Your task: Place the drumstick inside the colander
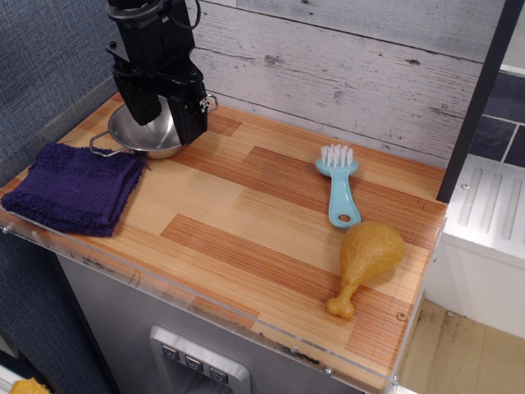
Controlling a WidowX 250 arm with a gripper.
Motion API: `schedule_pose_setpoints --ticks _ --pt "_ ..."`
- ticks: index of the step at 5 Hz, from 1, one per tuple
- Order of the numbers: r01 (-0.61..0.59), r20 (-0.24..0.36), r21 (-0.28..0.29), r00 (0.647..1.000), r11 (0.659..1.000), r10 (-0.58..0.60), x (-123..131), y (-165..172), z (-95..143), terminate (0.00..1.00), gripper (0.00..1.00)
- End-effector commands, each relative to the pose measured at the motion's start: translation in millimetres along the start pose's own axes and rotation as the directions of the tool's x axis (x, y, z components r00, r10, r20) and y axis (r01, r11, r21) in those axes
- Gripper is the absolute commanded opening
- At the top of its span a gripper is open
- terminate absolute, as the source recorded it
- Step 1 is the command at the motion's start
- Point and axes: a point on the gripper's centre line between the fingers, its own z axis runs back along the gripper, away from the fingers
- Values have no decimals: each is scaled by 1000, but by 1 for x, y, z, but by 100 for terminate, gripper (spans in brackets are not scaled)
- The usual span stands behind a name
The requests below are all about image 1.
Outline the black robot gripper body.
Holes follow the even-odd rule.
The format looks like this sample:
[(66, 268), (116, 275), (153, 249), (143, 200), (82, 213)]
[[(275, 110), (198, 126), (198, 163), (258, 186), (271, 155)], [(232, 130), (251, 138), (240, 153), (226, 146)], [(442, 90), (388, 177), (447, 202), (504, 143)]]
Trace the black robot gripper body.
[(107, 7), (106, 13), (120, 33), (107, 50), (124, 100), (205, 99), (203, 74), (190, 59), (200, 7), (193, 16), (187, 7)]

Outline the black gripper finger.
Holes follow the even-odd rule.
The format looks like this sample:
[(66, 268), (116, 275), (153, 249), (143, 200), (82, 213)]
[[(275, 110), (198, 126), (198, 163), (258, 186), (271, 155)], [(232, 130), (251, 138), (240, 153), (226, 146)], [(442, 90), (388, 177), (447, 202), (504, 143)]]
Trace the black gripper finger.
[(183, 145), (191, 144), (208, 130), (208, 96), (203, 91), (196, 96), (167, 98), (168, 107)]
[(158, 95), (136, 78), (117, 77), (116, 86), (133, 119), (144, 126), (161, 113)]

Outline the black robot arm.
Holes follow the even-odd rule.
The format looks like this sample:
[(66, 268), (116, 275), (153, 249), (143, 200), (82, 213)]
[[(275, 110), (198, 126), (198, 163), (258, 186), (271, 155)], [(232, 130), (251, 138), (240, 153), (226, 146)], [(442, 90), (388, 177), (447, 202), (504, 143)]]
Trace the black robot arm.
[(107, 51), (131, 116), (146, 125), (161, 114), (160, 98), (165, 98), (180, 142), (192, 143), (208, 129), (203, 73), (190, 58), (200, 2), (193, 21), (184, 1), (109, 1), (106, 13), (120, 33)]

